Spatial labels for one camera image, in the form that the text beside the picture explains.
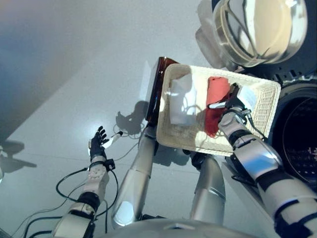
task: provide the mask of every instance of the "gray floor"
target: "gray floor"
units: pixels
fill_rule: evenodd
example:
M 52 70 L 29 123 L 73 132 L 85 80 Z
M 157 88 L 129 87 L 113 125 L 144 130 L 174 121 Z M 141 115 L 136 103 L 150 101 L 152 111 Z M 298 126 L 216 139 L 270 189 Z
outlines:
M 195 40 L 198 3 L 13 0 L 1 6 L 1 138 L 11 134 L 0 141 L 9 152 L 0 157 L 3 230 L 12 234 L 28 215 L 63 201 L 55 184 L 88 165 L 87 143 L 99 125 L 109 135 L 119 127 L 130 131 L 106 151 L 109 158 L 120 158 L 137 143 L 158 57 L 209 66 Z M 131 125 L 127 116 L 133 112 L 136 124 Z M 135 155 L 136 147 L 116 163 L 119 182 Z M 188 218 L 198 172 L 172 148 L 161 147 L 155 161 L 144 212 Z M 70 191 L 84 178 L 77 175 L 61 189 Z M 228 184 L 226 194 L 225 226 L 263 237 L 261 225 Z M 110 176 L 107 201 L 114 195 Z M 44 215 L 63 214 L 70 204 Z M 96 237 L 103 233 L 103 222 L 97 221 Z M 55 223 L 39 222 L 30 234 Z

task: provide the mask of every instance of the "white cloth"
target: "white cloth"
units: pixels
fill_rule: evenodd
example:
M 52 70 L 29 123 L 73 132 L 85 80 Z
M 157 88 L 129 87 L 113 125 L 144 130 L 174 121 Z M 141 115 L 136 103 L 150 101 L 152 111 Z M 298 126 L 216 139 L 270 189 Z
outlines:
M 192 74 L 172 80 L 170 89 L 170 123 L 182 126 L 196 122 L 196 94 Z

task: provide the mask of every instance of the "black joint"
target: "black joint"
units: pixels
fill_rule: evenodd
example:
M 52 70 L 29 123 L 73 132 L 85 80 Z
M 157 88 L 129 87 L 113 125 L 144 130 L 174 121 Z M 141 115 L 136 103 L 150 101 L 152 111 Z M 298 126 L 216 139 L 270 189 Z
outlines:
M 237 141 L 237 139 L 245 135 L 252 135 L 252 133 L 249 132 L 248 130 L 236 130 L 229 136 L 228 141 L 230 145 L 233 146 L 233 144 Z
M 84 192 L 79 196 L 77 202 L 82 202 L 90 205 L 95 211 L 97 211 L 100 201 L 98 195 L 93 192 Z
M 72 214 L 72 215 L 75 215 L 75 216 L 77 216 L 77 217 L 87 218 L 87 219 L 89 219 L 89 220 L 91 220 L 91 219 L 94 218 L 94 214 L 87 214 L 87 213 L 85 213 L 85 212 L 78 211 L 78 210 L 71 210 L 69 213 Z
M 284 179 L 293 178 L 287 173 L 285 173 L 283 170 L 276 169 L 261 175 L 257 178 L 256 182 L 261 186 L 261 188 L 265 192 L 267 188 L 270 187 L 273 183 Z
M 106 167 L 107 172 L 109 172 L 110 170 L 114 170 L 115 169 L 114 160 L 113 159 L 106 160 L 105 167 Z
M 294 222 L 292 224 L 288 224 L 283 216 L 279 214 L 275 219 L 275 231 L 281 237 L 290 237 L 290 238 L 307 238 L 311 236 L 313 233 L 307 227 L 305 227 L 305 222 L 317 217 L 317 213 L 310 214 L 298 222 Z
M 202 168 L 202 164 L 205 161 L 205 159 L 206 159 L 206 154 L 197 152 L 192 158 L 192 165 L 197 170 L 200 170 Z

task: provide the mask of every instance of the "wire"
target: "wire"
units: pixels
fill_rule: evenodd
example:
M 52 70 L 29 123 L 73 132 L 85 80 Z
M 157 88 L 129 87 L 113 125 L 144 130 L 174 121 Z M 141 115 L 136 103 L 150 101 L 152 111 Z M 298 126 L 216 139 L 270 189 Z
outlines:
M 266 137 L 260 130 L 258 130 L 258 129 L 254 126 L 254 123 L 253 123 L 253 119 L 252 119 L 251 114 L 248 114 L 247 117 L 248 117 L 249 122 L 250 122 L 251 126 L 253 127 L 253 129 L 254 129 L 257 133 L 259 133 L 259 134 L 262 136 L 262 140 L 263 140 L 263 141 L 266 141 L 266 140 L 267 140 L 267 137 Z
M 61 193 L 61 192 L 59 191 L 59 189 L 58 189 L 58 186 L 59 186 L 65 179 L 69 178 L 70 176 L 73 176 L 73 175 L 78 174 L 78 173 L 80 173 L 80 172 L 86 171 L 87 169 L 88 169 L 88 168 L 83 168 L 83 169 L 81 169 L 81 170 L 72 172 L 72 173 L 66 175 L 65 177 L 63 177 L 63 178 L 56 184 L 56 187 L 55 187 L 56 192 L 57 192 L 60 196 L 62 196 L 62 197 L 64 197 L 64 198 L 67 198 L 67 199 L 69 199 L 69 200 L 71 200 L 71 201 L 73 201 L 73 202 L 76 202 L 76 201 L 77 201 L 76 199 L 71 198 L 71 197 L 66 196 L 66 195 L 64 195 L 63 193 Z
M 108 233 L 108 203 L 106 200 L 104 200 L 106 203 L 106 218 L 105 218 L 105 233 Z
M 68 196 L 70 196 L 75 190 L 77 190 L 78 188 L 82 187 L 83 185 L 85 185 L 85 184 L 83 183 L 83 184 L 81 184 L 81 185 L 75 187 L 75 188 L 68 194 Z M 21 228 L 21 226 L 23 225 L 23 223 L 24 223 L 26 220 L 28 220 L 28 219 L 30 219 L 31 217 L 33 217 L 33 216 L 35 216 L 35 215 L 37 215 L 37 214 L 40 214 L 40 213 L 55 211 L 55 210 L 57 210 L 58 208 L 60 208 L 62 205 L 64 205 L 67 200 L 68 200 L 68 198 L 66 198 L 59 206 L 57 206 L 57 207 L 55 207 L 55 208 L 44 209 L 44 210 L 35 212 L 35 213 L 33 213 L 32 215 L 26 217 L 26 218 L 21 222 L 21 224 L 19 225 L 19 227 L 15 230 L 15 232 L 14 232 L 10 237 L 12 238 L 12 237 L 17 233 L 17 231 Z
M 50 233 L 52 233 L 52 231 L 41 231 L 41 232 L 36 232 L 36 233 L 32 234 L 29 238 L 34 238 L 34 237 L 36 237 L 36 236 L 38 236 L 38 235 L 42 235 L 42 234 L 50 234 Z
M 114 171 L 110 170 L 110 172 L 112 172 L 112 174 L 113 174 L 113 176 L 114 176 L 114 178 L 115 178 L 115 182 L 116 182 L 116 184 L 117 184 L 117 192 L 116 192 L 116 194 L 115 194 L 114 201 L 111 203 L 111 205 L 110 205 L 108 208 L 106 208 L 103 212 L 101 212 L 101 213 L 99 213 L 98 215 L 96 215 L 96 218 L 99 217 L 99 216 L 101 216 L 102 214 L 108 212 L 108 210 L 110 210 L 110 208 L 113 207 L 113 205 L 114 205 L 114 203 L 115 203 L 115 201 L 117 200 L 117 197 L 118 197 L 118 191 L 119 191 L 118 179 L 117 179 L 117 176 L 115 175 Z
M 50 220 L 50 219 L 60 219 L 60 218 L 62 218 L 62 217 L 39 217 L 39 218 L 33 219 L 33 220 L 27 225 L 27 227 L 26 227 L 26 229 L 25 229 L 25 232 L 24 232 L 23 238 L 26 238 L 26 235 L 28 234 L 30 225 L 32 225 L 34 222 L 39 221 L 39 220 Z
M 135 145 L 133 145 L 133 146 L 131 147 L 131 149 L 130 149 L 127 153 L 125 153 L 125 155 L 123 155 L 123 156 L 121 156 L 119 159 L 116 159 L 116 160 L 113 160 L 113 161 L 118 161 L 118 160 L 123 159 L 123 158 L 126 157 L 126 156 L 133 150 L 133 148 L 134 148 L 135 146 L 137 146 L 137 145 L 138 145 L 138 143 L 136 143 Z

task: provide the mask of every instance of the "white plastic part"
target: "white plastic part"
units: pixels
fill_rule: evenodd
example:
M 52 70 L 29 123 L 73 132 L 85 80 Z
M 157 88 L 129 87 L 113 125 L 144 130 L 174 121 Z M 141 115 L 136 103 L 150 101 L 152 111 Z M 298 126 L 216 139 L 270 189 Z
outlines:
M 108 147 L 110 147 L 110 145 L 112 145 L 117 139 L 119 139 L 121 137 L 121 135 L 119 133 L 113 135 L 108 142 L 106 142 L 105 144 L 103 144 L 103 147 L 106 149 Z

